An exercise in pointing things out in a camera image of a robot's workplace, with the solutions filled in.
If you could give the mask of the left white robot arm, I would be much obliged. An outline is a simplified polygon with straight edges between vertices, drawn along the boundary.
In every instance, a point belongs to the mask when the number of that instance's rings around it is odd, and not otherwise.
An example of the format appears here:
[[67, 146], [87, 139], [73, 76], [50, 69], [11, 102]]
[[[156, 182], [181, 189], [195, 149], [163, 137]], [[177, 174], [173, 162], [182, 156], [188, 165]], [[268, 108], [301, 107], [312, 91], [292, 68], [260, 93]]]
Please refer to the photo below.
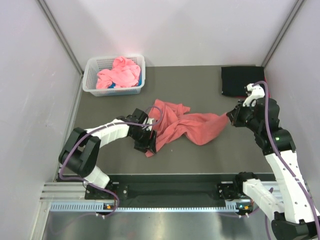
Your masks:
[[86, 182], [102, 198], [117, 199], [112, 180], [97, 166], [100, 148], [130, 137], [136, 150], [155, 154], [157, 131], [153, 127], [160, 121], [137, 108], [128, 116], [119, 116], [95, 128], [74, 128], [58, 156], [59, 178]]

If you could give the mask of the salmon pink t shirt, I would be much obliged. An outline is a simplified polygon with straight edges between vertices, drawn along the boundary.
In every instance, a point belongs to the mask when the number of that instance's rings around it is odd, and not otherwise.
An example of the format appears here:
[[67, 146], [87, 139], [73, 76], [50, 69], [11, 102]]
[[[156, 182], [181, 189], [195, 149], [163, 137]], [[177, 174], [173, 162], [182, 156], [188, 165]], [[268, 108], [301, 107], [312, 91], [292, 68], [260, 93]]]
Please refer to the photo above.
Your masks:
[[229, 121], [225, 113], [190, 113], [191, 109], [181, 103], [156, 99], [153, 105], [148, 116], [159, 121], [152, 127], [157, 132], [156, 151], [181, 136], [186, 136], [196, 145], [205, 145], [218, 137]]

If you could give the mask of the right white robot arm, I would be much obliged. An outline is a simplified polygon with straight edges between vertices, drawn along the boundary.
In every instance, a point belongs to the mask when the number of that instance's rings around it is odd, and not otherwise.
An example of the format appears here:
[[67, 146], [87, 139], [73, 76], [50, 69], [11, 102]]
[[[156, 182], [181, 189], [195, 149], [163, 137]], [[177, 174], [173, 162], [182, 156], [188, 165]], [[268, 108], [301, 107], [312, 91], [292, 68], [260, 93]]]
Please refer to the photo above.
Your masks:
[[249, 197], [270, 221], [278, 240], [314, 240], [320, 238], [320, 213], [308, 193], [298, 165], [294, 140], [280, 127], [280, 107], [268, 97], [239, 100], [228, 112], [232, 126], [246, 127], [255, 137], [270, 165], [282, 200], [278, 200], [252, 172], [235, 175], [231, 198]]

